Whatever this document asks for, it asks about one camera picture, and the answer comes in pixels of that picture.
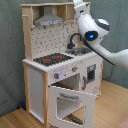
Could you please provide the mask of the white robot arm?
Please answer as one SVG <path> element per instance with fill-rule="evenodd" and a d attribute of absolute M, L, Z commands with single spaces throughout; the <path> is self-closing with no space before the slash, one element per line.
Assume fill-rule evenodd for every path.
<path fill-rule="evenodd" d="M 109 23 L 104 19 L 93 19 L 83 0 L 73 0 L 75 20 L 80 33 L 84 38 L 84 45 L 106 61 L 128 70 L 128 49 L 112 53 L 100 45 L 104 37 L 109 33 Z"/>

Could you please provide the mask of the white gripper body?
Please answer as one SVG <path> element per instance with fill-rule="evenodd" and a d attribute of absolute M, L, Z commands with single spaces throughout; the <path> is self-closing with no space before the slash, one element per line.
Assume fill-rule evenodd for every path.
<path fill-rule="evenodd" d="M 76 18 L 88 13 L 88 8 L 83 0 L 73 0 L 73 3 Z"/>

